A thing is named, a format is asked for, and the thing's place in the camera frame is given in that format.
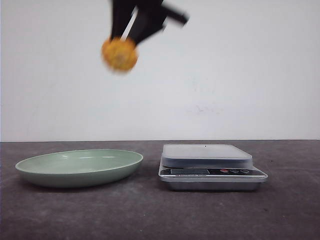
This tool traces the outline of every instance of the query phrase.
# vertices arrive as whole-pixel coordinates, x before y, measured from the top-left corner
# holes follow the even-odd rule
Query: gray table
[[[269,174],[255,192],[169,191],[158,178],[165,143],[232,144]],[[78,189],[38,187],[20,160],[80,149],[141,153],[137,172]],[[2,240],[320,239],[320,141],[104,141],[1,144]]]

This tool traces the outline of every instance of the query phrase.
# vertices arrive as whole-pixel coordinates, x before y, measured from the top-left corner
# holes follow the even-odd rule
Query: white backdrop
[[[319,0],[168,2],[119,75],[108,0],[2,0],[1,140],[320,139]]]

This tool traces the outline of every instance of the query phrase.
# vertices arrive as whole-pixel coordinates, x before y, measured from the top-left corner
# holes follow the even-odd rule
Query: table surface
[[[252,192],[170,191],[158,176],[163,144],[232,144],[269,175]],[[24,182],[23,159],[122,149],[144,160],[131,176],[86,188]],[[2,240],[320,239],[320,141],[91,141],[1,143]]]

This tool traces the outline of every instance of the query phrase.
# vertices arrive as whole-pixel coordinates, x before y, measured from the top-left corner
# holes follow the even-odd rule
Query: oval plate
[[[123,179],[137,170],[143,158],[126,150],[75,150],[27,158],[15,168],[24,180],[36,185],[80,188]]]

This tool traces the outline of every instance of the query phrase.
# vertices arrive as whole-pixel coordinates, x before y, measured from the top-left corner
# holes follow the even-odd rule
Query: digital kitchen scale
[[[158,174],[172,190],[253,191],[268,178],[227,144],[165,144]]]

